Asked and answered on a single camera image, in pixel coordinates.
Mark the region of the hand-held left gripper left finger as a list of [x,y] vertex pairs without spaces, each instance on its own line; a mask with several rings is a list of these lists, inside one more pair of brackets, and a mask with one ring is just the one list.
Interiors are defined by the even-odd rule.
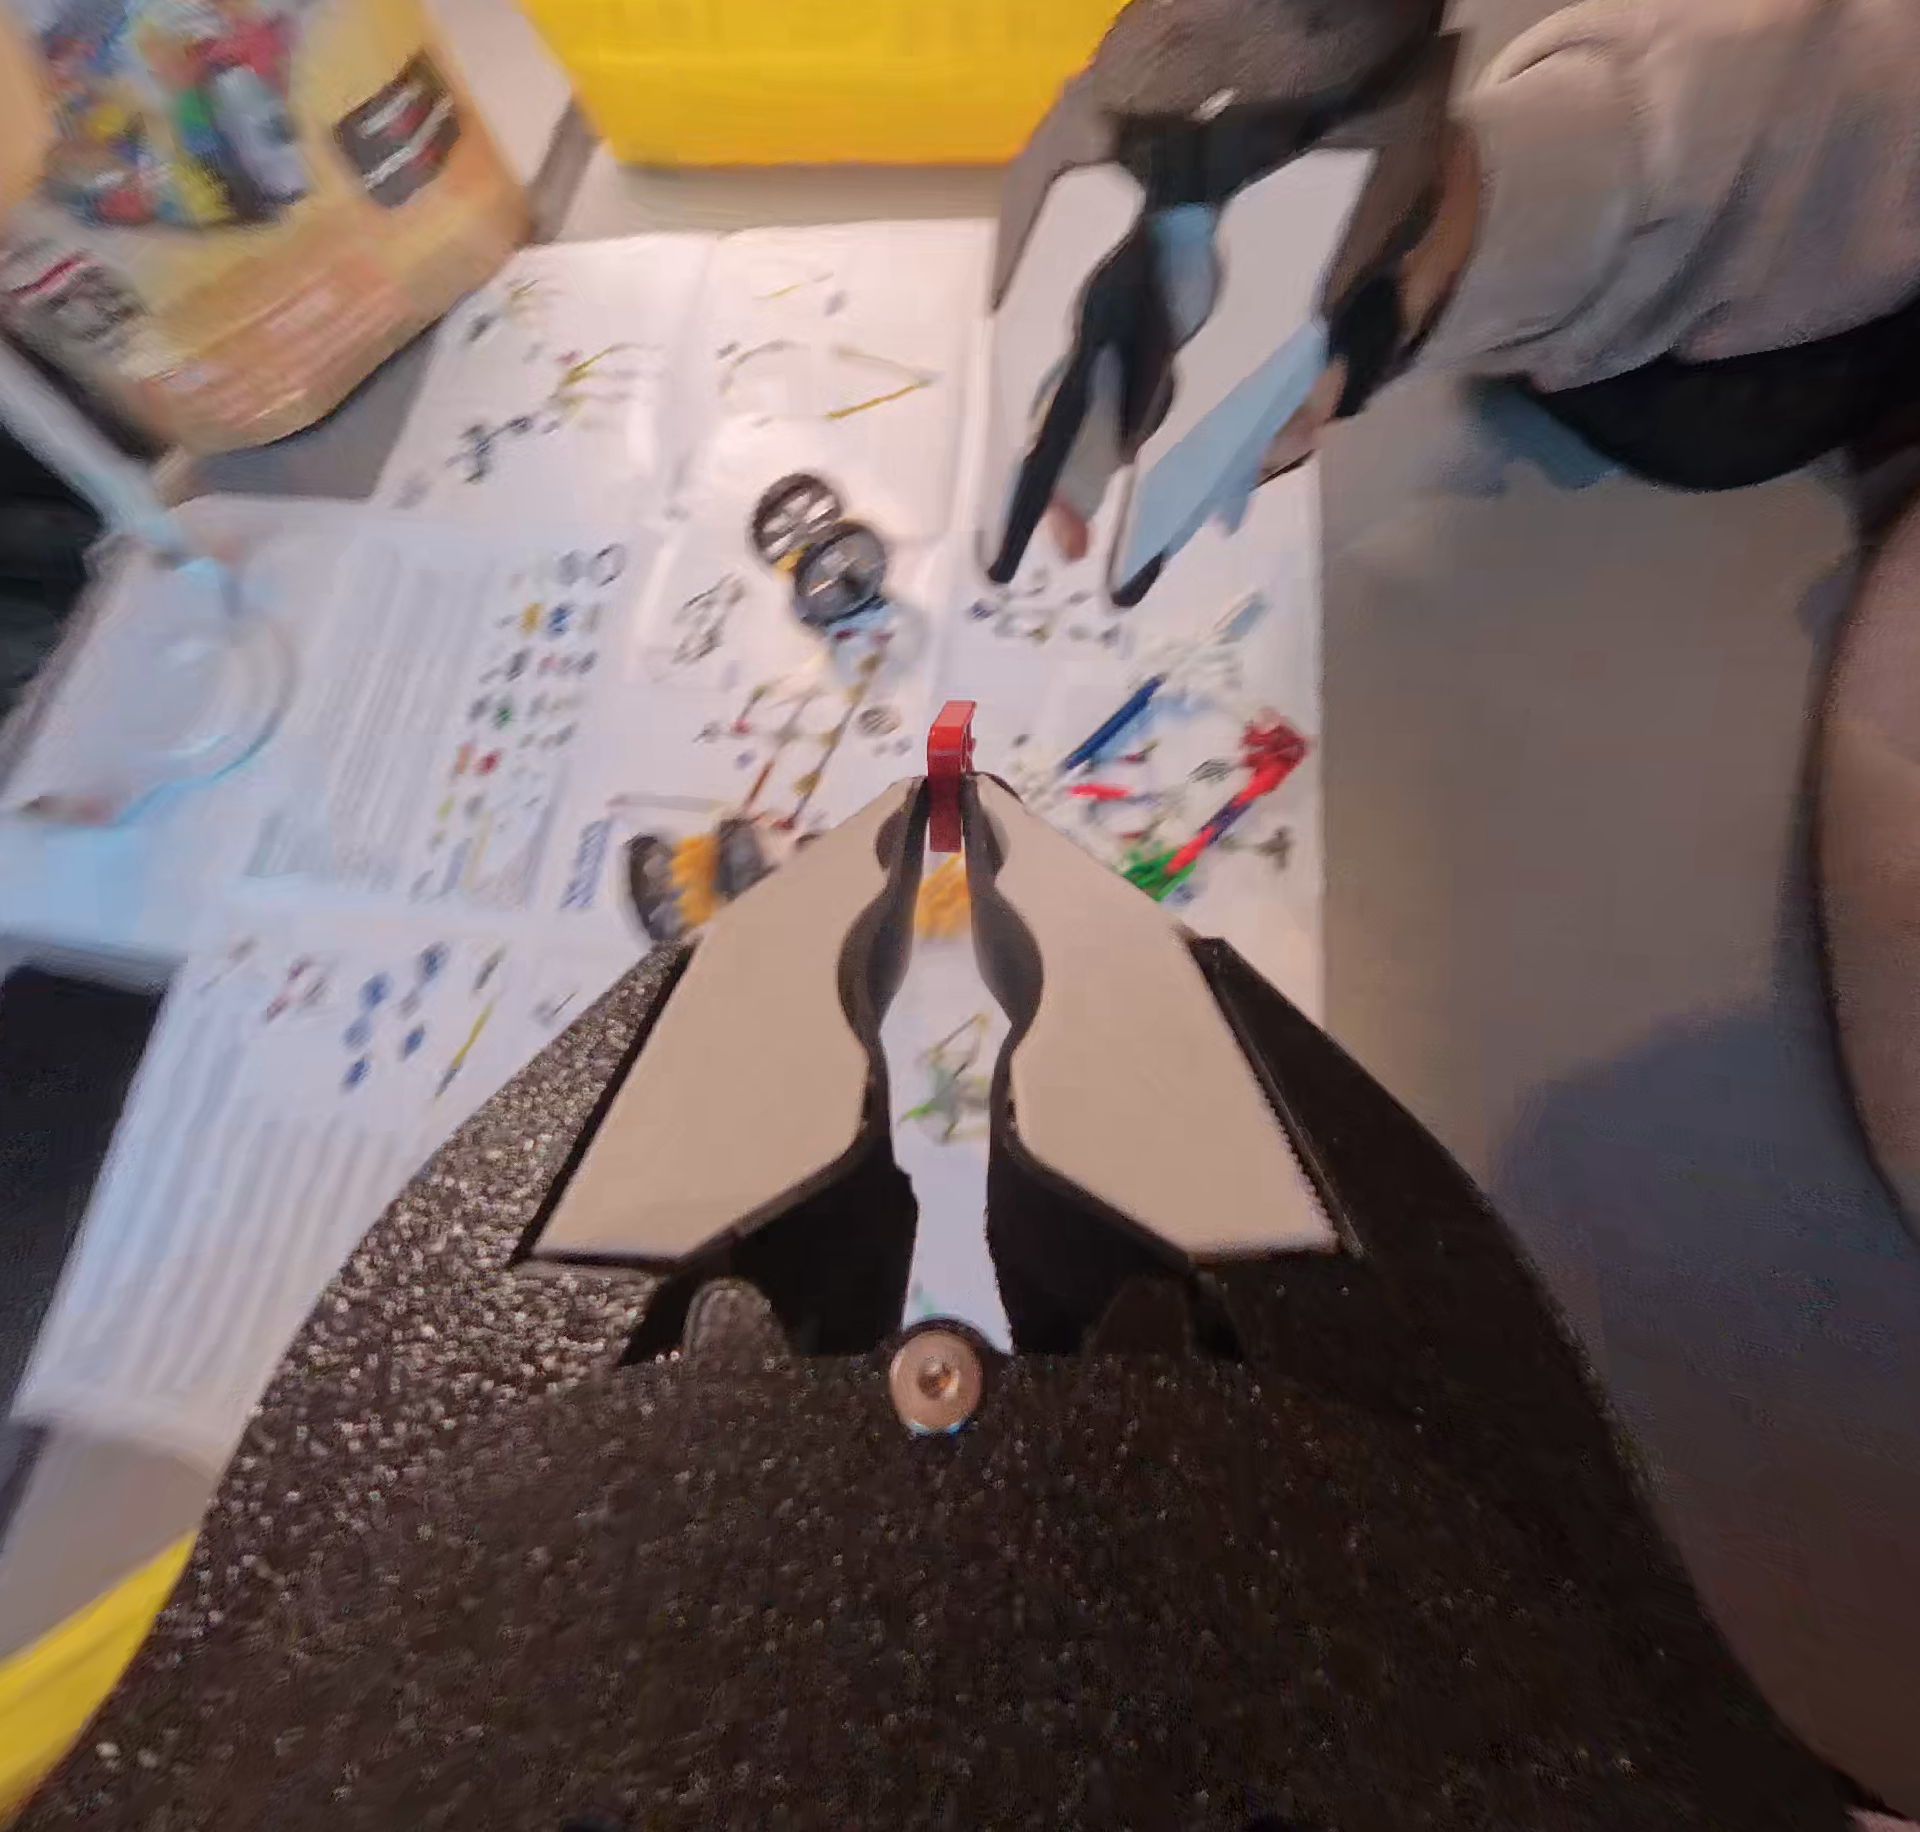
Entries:
[[704,923],[556,1173],[532,1261],[679,1272],[829,1200],[852,1233],[887,1209],[914,1227],[886,1018],[922,857],[925,788],[898,782]]

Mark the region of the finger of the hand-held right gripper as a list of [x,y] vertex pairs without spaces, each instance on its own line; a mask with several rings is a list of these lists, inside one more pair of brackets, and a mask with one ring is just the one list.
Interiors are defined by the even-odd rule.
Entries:
[[1269,444],[1324,371],[1324,288],[1375,152],[1312,152],[1226,207],[1156,207],[1171,289],[1171,403],[1131,457],[1113,602],[1131,610],[1208,530],[1232,536]]
[[1176,319],[1139,182],[1117,169],[1062,171],[984,319],[984,587],[1031,568],[1074,466],[1095,504],[1121,486],[1104,587],[1156,587],[1166,551],[1131,551],[1144,452],[1176,401]]

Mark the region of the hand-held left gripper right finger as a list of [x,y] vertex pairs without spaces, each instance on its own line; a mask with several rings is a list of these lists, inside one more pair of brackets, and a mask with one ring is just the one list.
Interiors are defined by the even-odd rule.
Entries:
[[1019,1156],[1199,1266],[1338,1251],[1194,939],[1002,782],[960,815]]

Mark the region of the small red clip connector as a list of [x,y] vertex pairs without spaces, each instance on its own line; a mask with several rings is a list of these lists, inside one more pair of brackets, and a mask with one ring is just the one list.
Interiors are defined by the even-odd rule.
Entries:
[[968,782],[976,700],[941,700],[925,720],[925,850],[967,850],[967,782]]

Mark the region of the person's right forearm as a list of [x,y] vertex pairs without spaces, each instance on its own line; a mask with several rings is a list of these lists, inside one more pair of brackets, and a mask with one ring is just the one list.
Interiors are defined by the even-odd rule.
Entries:
[[1454,108],[1441,371],[1580,389],[1888,319],[1920,288],[1920,0],[1580,0]]

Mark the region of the person's right hand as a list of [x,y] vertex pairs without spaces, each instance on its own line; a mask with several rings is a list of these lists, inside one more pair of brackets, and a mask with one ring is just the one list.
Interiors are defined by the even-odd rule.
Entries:
[[1425,231],[1403,255],[1403,357],[1420,357],[1475,250],[1481,156],[1474,124],[1444,128],[1441,188]]

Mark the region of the toy wheel pair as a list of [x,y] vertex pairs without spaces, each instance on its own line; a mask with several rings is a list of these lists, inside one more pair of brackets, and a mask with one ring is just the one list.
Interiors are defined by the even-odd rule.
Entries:
[[742,815],[722,815],[718,826],[692,833],[636,831],[620,849],[620,899],[636,932],[663,947],[704,932],[704,923],[722,908],[742,899],[770,866],[775,850],[765,849],[765,831]]
[[887,547],[819,477],[799,468],[753,497],[749,551],[787,575],[791,617],[813,636],[843,636],[886,610]]

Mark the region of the white printed instruction sheet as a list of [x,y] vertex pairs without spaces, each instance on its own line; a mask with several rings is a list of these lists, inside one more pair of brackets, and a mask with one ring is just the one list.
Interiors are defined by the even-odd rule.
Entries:
[[[154,1043],[14,1413],[220,1453],[396,1185],[652,942],[636,831],[775,860],[914,771],[980,763],[1121,866],[1240,793],[1240,727],[1320,732],[1320,508],[1291,477],[1144,610],[1040,538],[968,568],[984,225],[549,245],[456,302],[372,504],[188,504],[248,558],[298,700],[228,782],[114,831],[3,817],[3,939],[162,969]],[[843,636],[749,551],[819,477],[887,551]],[[1166,689],[1090,771],[1062,753]],[[1320,1008],[1315,761],[1171,897]]]

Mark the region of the stack of yellow plastic bins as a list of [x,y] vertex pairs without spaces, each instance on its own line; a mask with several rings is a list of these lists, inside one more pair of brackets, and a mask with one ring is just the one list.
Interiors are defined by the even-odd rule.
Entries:
[[1127,0],[518,0],[632,169],[995,169]]

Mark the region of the dark cloth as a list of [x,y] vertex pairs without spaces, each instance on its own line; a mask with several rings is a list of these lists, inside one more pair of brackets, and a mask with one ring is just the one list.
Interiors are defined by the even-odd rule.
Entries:
[[1474,393],[1489,437],[1559,491],[1629,477],[1680,497],[1718,497],[1825,457],[1874,477],[1915,452],[1920,302],[1786,351],[1657,357],[1580,389],[1481,378]]

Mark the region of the white metal stand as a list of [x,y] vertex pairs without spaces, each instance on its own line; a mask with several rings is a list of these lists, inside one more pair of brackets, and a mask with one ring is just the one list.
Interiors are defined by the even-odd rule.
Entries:
[[298,649],[217,547],[66,389],[3,346],[3,425],[104,520],[88,587],[3,718],[3,817],[132,826],[236,776],[298,700]]

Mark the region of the construction toy kit box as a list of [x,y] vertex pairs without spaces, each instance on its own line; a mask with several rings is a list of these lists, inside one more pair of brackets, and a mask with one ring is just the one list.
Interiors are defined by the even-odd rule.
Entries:
[[0,0],[3,338],[131,429],[248,452],[333,413],[529,231],[428,0]]

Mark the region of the yellow plastic parts bin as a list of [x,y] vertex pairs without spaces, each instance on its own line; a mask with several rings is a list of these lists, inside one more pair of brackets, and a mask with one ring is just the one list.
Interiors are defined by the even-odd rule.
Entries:
[[0,1812],[19,1812],[32,1792],[80,1742],[106,1704],[162,1605],[171,1603],[199,1529],[106,1582],[92,1605],[3,1656],[0,1665]]

